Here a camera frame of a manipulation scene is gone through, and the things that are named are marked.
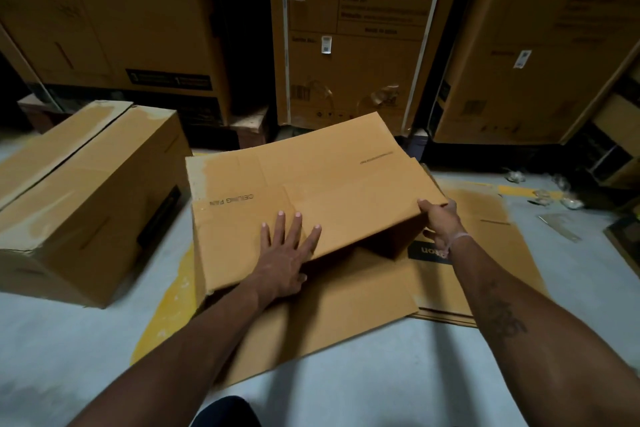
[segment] forearm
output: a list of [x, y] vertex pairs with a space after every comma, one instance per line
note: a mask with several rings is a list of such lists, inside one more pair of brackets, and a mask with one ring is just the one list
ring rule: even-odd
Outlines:
[[267, 303], [251, 283], [240, 284], [124, 372], [70, 426], [188, 426]]
[[451, 258], [478, 328], [530, 425], [638, 422], [640, 382], [597, 334], [501, 268], [473, 239], [456, 240]]

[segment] hand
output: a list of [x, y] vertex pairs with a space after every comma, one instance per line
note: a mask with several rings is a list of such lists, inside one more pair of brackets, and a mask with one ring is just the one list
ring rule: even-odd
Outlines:
[[452, 237], [456, 234], [466, 233], [460, 216], [458, 216], [456, 202], [453, 199], [442, 206], [431, 204], [426, 199], [418, 199], [418, 206], [423, 213], [428, 214], [429, 224], [427, 226], [433, 230], [424, 230], [422, 234], [433, 240], [439, 250], [446, 250]]
[[285, 214], [278, 213], [273, 229], [273, 242], [269, 238], [269, 226], [262, 223], [260, 232], [260, 258], [252, 274], [245, 280], [257, 287], [260, 301], [268, 305], [273, 300], [297, 294], [307, 276], [300, 273], [300, 266], [311, 259], [322, 228], [316, 225], [300, 247], [302, 214], [296, 213], [284, 237]]

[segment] tattoo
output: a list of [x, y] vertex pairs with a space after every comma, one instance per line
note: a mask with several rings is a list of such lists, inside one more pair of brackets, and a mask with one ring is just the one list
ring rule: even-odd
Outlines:
[[487, 320], [492, 326], [492, 332], [499, 339], [510, 338], [520, 333], [526, 333], [527, 327], [520, 319], [513, 315], [511, 304], [495, 295], [494, 290], [497, 287], [498, 283], [495, 280], [489, 284], [489, 303], [486, 308]]

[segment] pink bracelet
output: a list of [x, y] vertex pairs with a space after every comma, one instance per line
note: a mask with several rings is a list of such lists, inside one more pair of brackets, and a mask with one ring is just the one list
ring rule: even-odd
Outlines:
[[447, 248], [444, 250], [444, 257], [447, 258], [449, 256], [449, 250], [451, 249], [451, 245], [453, 245], [454, 241], [456, 241], [458, 238], [461, 238], [461, 237], [470, 237], [470, 236], [471, 235], [465, 232], [460, 232], [453, 235], [449, 240], [449, 243], [447, 243]]

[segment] person's left hand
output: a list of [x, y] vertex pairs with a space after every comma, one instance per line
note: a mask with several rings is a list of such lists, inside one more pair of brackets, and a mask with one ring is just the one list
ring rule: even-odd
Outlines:
[[274, 299], [300, 292], [307, 276], [300, 273], [300, 266], [311, 259], [316, 249], [322, 228], [316, 225], [304, 243], [300, 242], [302, 214], [296, 213], [285, 238], [285, 214], [278, 213], [273, 229], [273, 242], [269, 237], [269, 225], [262, 223], [260, 232], [260, 258], [252, 274], [245, 280], [258, 288], [261, 300], [266, 303]]

